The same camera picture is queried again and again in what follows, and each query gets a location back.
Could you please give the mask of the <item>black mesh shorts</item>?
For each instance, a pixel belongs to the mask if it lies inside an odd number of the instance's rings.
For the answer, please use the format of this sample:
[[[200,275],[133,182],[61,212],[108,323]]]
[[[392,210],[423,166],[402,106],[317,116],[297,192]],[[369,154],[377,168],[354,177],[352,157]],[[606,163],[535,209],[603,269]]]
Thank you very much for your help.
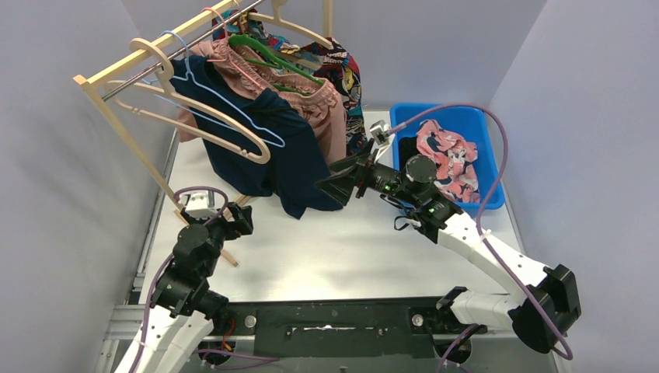
[[[404,170],[408,160],[420,154],[417,148],[417,137],[404,137],[398,141],[399,170]]]

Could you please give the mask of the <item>navy blue shorts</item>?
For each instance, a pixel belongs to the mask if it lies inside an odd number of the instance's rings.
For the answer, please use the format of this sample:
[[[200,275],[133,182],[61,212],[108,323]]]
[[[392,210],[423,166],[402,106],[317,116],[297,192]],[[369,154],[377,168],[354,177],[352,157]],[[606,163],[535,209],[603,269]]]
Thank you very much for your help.
[[[174,61],[174,75],[184,76],[183,60]],[[241,194],[252,197],[279,196],[284,211],[301,218],[307,208],[318,211],[338,211],[342,207],[315,187],[315,182],[329,176],[326,160],[307,120],[274,91],[265,89],[254,100],[234,93],[217,73],[211,71],[206,58],[190,57],[190,68],[196,80],[233,102],[248,114],[258,126],[265,127],[286,141],[284,148],[267,144],[271,158],[266,164],[256,164],[209,141],[204,142],[214,172]],[[171,81],[181,95],[205,103],[233,117],[259,137],[275,142],[264,131],[252,129],[247,120],[216,96],[191,82]]]

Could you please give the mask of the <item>pink shark print shorts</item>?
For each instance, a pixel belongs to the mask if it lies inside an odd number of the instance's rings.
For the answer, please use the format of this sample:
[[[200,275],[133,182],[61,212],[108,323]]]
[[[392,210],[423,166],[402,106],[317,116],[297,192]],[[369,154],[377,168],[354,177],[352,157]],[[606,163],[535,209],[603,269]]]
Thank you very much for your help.
[[[474,167],[479,153],[473,142],[445,130],[437,120],[428,119],[420,123],[416,147],[436,165],[435,185],[446,198],[461,203],[481,201]]]

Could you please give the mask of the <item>beige wooden hanger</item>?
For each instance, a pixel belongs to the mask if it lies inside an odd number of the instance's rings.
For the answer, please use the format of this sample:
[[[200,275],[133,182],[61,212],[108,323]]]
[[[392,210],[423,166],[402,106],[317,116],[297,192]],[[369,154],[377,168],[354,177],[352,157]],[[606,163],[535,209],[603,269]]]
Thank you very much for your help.
[[[154,120],[161,121],[165,124],[175,127],[177,130],[192,134],[198,138],[202,138],[205,141],[209,141],[221,148],[224,148],[230,152],[233,152],[237,155],[242,156],[245,159],[248,159],[251,162],[256,164],[266,164],[270,161],[270,149],[266,145],[263,139],[254,134],[247,127],[240,124],[237,120],[233,119],[229,115],[222,113],[220,110],[191,99],[189,97],[183,96],[176,92],[173,88],[170,81],[175,78],[174,68],[172,62],[165,56],[165,54],[154,43],[147,41],[142,38],[134,38],[129,43],[129,48],[131,51],[144,50],[147,51],[152,57],[154,57],[161,66],[155,71],[159,86],[150,85],[143,82],[130,83],[129,86],[143,92],[151,93],[165,101],[174,103],[175,106],[179,108],[186,109],[187,111],[196,114],[198,117],[218,124],[222,127],[226,127],[231,131],[234,131],[238,134],[241,134],[244,138],[249,140],[256,148],[257,152],[251,152],[245,145],[237,145],[231,143],[230,141],[220,138],[214,134],[211,134],[206,131],[202,131],[194,126],[190,126],[181,122],[179,120],[174,120],[169,117],[164,117],[160,114],[147,111],[136,106],[129,105],[120,101],[118,98],[114,97],[113,101],[118,104],[124,110],[134,113],[138,116],[142,115],[145,117],[150,117]]]

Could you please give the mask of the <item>light blue wire hanger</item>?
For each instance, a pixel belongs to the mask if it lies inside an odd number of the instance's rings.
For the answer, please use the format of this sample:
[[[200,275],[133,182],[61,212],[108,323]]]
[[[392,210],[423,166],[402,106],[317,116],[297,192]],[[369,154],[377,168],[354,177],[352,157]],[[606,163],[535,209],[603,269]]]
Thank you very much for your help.
[[[231,102],[230,100],[226,99],[226,98],[225,98],[223,95],[221,95],[219,92],[216,92],[215,90],[213,90],[213,89],[211,89],[211,88],[209,88],[209,87],[207,87],[207,86],[202,85],[201,83],[199,83],[199,82],[196,80],[196,77],[195,77],[194,73],[191,71],[191,68],[190,68],[190,56],[189,56],[189,54],[190,54],[190,49],[189,49],[188,45],[186,44],[186,42],[184,41],[184,39],[183,39],[179,34],[173,32],[172,30],[165,30],[165,31],[162,31],[162,32],[159,34],[159,36],[161,37],[161,36],[163,36],[163,35],[165,35],[165,34],[169,34],[169,35],[172,35],[172,36],[174,36],[175,38],[177,38],[177,39],[179,40],[179,42],[183,45],[183,48],[184,48],[184,59],[183,59],[183,63],[185,64],[186,72],[185,72],[184,76],[173,75],[173,78],[174,78],[174,79],[176,79],[176,80],[178,80],[178,81],[181,81],[181,82],[191,82],[193,85],[195,85],[196,87],[198,87],[198,88],[200,88],[200,89],[205,90],[207,93],[211,94],[212,96],[216,96],[215,101],[217,101],[217,100],[219,99],[219,100],[223,101],[224,103],[226,103],[227,105],[229,105],[229,106],[230,106],[232,109],[234,109],[234,110],[235,110],[240,116],[244,117],[244,118],[247,120],[247,122],[249,123],[249,126],[250,126],[252,129],[256,129],[256,130],[259,130],[259,131],[264,131],[265,133],[267,133],[267,134],[269,134],[271,137],[273,137],[276,141],[275,141],[275,142],[272,142],[271,140],[267,140],[267,139],[263,139],[263,138],[261,138],[261,137],[258,137],[260,140],[263,140],[266,144],[273,145],[273,146],[278,147],[278,148],[284,148],[284,147],[285,147],[285,145],[286,145],[286,141],[285,141],[283,138],[281,138],[279,135],[275,134],[273,131],[271,131],[271,130],[269,130],[269,129],[266,129],[265,127],[261,127],[261,126],[256,125],[256,124],[254,123],[253,119],[252,119],[248,114],[246,114],[246,113],[243,112],[241,109],[239,109],[239,108],[238,108],[233,102]]]

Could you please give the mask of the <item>pink wire hanger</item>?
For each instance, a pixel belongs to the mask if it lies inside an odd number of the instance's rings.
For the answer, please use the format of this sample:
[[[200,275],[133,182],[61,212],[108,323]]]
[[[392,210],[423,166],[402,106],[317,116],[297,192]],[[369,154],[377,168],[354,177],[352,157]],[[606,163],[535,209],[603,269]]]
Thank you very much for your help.
[[[242,97],[255,98],[265,89],[274,90],[263,75],[269,73],[270,69],[250,62],[264,62],[264,59],[248,46],[229,43],[229,37],[235,36],[231,28],[232,25],[227,26],[219,31],[221,36],[191,47],[190,53],[206,58],[211,64],[211,71],[217,72],[233,92]]]

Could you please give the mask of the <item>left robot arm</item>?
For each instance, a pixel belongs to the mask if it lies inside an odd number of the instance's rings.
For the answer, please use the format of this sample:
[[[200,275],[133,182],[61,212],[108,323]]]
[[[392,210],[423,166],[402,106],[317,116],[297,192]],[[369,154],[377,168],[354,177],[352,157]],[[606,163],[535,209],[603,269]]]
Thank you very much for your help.
[[[252,214],[250,206],[235,202],[217,216],[180,212],[185,225],[149,285],[141,325],[118,372],[178,372],[206,336],[229,324],[229,300],[208,280],[226,242],[253,233]]]

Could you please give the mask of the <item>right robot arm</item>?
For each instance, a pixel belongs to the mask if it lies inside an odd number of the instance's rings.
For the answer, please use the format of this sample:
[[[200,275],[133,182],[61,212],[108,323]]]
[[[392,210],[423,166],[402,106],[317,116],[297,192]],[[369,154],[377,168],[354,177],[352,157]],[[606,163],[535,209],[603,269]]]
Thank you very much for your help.
[[[574,272],[534,260],[480,227],[435,186],[437,167],[427,156],[413,156],[401,171],[375,158],[365,151],[342,159],[316,187],[342,205],[367,190],[378,192],[401,210],[406,227],[459,254],[504,289],[492,295],[454,288],[438,302],[441,328],[455,332],[476,324],[511,331],[536,352],[551,353],[561,345],[564,358],[571,358],[565,335],[581,316]]]

